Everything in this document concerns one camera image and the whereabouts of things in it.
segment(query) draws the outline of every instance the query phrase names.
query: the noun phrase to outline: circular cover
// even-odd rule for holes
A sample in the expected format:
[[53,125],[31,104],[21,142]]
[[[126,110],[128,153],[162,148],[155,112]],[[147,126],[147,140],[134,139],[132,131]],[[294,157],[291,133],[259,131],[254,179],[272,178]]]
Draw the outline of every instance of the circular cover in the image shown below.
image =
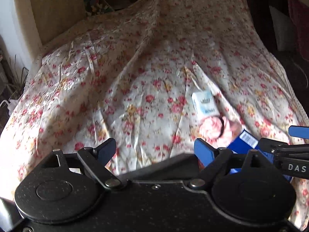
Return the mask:
[[264,168],[225,176],[213,186],[212,196],[230,216],[258,223],[287,218],[296,200],[292,185]]
[[29,174],[15,192],[24,216],[40,223],[64,223],[81,217],[98,200],[98,187],[87,176],[60,168]]

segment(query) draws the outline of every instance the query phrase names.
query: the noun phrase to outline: floral fabric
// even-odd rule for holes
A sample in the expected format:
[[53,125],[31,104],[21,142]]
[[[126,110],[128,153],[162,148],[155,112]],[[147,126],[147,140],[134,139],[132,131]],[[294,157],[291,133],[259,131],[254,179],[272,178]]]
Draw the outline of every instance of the floral fabric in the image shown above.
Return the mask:
[[[287,130],[308,118],[246,0],[139,0],[66,34],[40,60],[0,137],[1,197],[13,199],[55,148],[74,153],[113,137],[107,167],[116,175],[192,153],[199,124],[191,96],[206,88],[221,115],[257,138],[304,143]],[[303,225],[307,206],[297,207]]]

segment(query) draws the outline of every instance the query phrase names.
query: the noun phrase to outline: red towel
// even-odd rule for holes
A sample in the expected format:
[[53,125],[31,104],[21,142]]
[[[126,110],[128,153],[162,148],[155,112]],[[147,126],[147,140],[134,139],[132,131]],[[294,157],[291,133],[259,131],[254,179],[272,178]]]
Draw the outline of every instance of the red towel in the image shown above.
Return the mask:
[[299,0],[289,0],[289,15],[297,31],[297,49],[309,61],[309,7]]

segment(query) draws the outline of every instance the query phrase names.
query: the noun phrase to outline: white cable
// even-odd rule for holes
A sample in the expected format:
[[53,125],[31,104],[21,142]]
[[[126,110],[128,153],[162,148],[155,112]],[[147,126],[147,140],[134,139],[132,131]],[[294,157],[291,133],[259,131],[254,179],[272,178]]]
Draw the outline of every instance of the white cable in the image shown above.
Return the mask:
[[302,73],[305,75],[306,80],[307,80],[307,86],[306,86],[306,89],[307,89],[307,88],[308,88],[308,78],[307,78],[306,73],[304,72],[304,70],[302,69],[302,67],[300,67],[297,63],[294,62],[293,59],[292,59],[292,61],[293,61],[293,63],[296,65],[296,67],[298,67],[298,68],[302,71]]
[[7,100],[4,100],[0,103],[0,107],[2,106],[3,103],[6,103],[7,105],[9,105],[10,103]]

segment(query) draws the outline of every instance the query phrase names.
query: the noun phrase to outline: dark floor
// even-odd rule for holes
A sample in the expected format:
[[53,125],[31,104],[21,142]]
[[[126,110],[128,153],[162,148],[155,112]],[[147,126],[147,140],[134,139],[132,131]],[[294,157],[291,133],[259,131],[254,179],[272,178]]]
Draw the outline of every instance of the dark floor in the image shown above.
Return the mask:
[[301,58],[296,52],[279,52],[273,29],[269,6],[277,8],[285,15],[289,15],[287,0],[247,0],[254,27],[265,47],[284,67],[296,97],[309,115],[309,62]]

